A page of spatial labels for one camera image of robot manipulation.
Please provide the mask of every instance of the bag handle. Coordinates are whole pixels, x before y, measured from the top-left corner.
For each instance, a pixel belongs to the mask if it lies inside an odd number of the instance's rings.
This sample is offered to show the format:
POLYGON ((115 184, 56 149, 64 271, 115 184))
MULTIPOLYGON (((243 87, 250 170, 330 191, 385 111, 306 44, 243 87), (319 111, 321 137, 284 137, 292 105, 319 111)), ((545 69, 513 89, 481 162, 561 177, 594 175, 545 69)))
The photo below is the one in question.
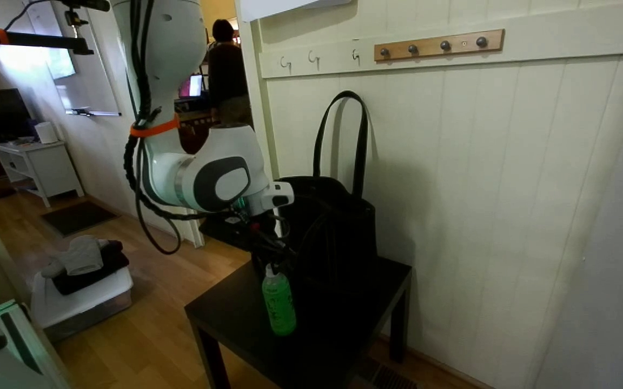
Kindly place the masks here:
POLYGON ((336 93, 327 106, 323 117, 319 120, 316 146, 313 146, 313 177, 319 177, 319 146, 323 139, 323 127, 327 127, 327 120, 328 120, 332 105, 340 100, 354 100, 361 106, 359 137, 356 137, 356 149, 354 149, 354 175, 352 175, 352 198, 359 200, 363 191, 363 166, 366 166, 366 155, 368 155, 368 111, 361 97, 352 91, 336 93))

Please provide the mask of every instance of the green bottle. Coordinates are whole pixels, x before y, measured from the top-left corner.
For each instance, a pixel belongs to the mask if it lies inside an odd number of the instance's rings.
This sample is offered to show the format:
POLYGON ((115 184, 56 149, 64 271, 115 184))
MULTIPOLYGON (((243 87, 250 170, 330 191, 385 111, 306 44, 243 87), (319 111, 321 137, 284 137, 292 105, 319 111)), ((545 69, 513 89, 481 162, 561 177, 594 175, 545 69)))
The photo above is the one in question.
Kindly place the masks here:
POLYGON ((268 264, 266 277, 262 282, 262 292, 272 334, 279 337, 293 334, 295 314, 287 277, 282 272, 275 272, 268 264))

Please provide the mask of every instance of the small black table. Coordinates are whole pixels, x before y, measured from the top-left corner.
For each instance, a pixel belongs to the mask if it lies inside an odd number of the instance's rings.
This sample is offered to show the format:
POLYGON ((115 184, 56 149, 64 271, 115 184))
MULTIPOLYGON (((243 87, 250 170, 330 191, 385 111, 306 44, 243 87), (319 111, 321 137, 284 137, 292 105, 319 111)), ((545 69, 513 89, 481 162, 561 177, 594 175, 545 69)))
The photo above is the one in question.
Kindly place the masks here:
POLYGON ((226 389, 217 341, 281 387, 346 387, 370 341, 390 317, 390 359, 407 349, 407 289, 410 269, 379 260, 381 288, 352 305, 323 305, 293 297, 297 327, 275 337, 249 261, 185 305, 202 368, 214 389, 226 389))

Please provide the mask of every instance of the black handbag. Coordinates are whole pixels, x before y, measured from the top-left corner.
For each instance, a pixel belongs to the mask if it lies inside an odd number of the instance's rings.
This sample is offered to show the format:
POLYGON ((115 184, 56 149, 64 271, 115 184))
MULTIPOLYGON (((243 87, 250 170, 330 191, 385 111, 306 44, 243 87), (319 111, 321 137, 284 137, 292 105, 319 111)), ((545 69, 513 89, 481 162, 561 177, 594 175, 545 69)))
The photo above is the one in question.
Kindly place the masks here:
POLYGON ((313 175, 282 177, 293 204, 281 207, 292 252, 292 282, 305 292, 363 297, 379 284, 373 205, 361 200, 368 147, 366 105, 352 91, 332 97, 319 122, 313 146, 313 175), (323 125, 334 103, 354 100, 361 124, 354 151, 352 192, 334 177, 319 175, 323 125))

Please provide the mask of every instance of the person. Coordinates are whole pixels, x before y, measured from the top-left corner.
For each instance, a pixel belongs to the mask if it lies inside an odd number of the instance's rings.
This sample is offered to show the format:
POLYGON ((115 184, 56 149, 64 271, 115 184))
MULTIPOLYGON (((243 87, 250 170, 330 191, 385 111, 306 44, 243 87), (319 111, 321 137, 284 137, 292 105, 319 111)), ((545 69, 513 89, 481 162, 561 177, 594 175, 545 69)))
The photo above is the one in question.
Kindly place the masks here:
POLYGON ((215 111, 217 125, 250 124, 249 91, 241 50, 233 44, 233 29, 226 19, 211 24, 214 44, 208 50, 208 95, 215 111))

